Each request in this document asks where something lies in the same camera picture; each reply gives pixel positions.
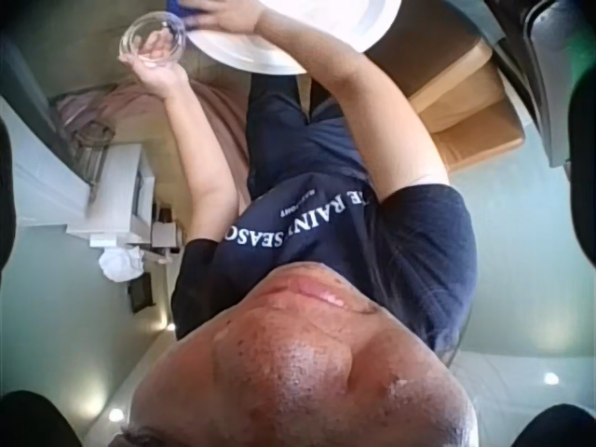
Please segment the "white bowl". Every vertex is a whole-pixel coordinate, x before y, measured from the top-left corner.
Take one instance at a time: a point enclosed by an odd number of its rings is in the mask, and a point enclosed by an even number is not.
[[[269,7],[315,26],[364,52],[385,35],[401,0],[261,0]],[[299,75],[305,69],[260,37],[193,31],[188,39],[217,61],[266,75]]]

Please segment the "man's right hand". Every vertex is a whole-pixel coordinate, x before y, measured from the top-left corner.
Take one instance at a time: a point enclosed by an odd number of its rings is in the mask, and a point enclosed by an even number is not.
[[[187,26],[234,34],[254,34],[266,10],[259,0],[180,0],[180,4],[204,11],[184,19]]]

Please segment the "glass jar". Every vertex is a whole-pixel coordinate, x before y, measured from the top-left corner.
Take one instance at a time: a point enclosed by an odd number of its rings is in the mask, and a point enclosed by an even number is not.
[[[167,29],[171,35],[171,43],[161,57],[155,59],[151,54],[139,54],[147,38],[153,32]],[[186,45],[186,29],[180,18],[170,12],[150,12],[136,19],[120,40],[120,54],[138,55],[139,59],[148,67],[177,63],[184,53]]]

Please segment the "man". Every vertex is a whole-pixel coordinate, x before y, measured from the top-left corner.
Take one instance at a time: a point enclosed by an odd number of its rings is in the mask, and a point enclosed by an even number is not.
[[[258,34],[334,97],[254,75],[253,203],[183,69],[123,60],[165,103],[193,199],[172,313],[180,342],[139,386],[117,445],[476,445],[441,363],[476,282],[463,199],[406,98],[365,56],[257,0],[188,0],[200,28]],[[167,32],[142,52],[158,57]]]

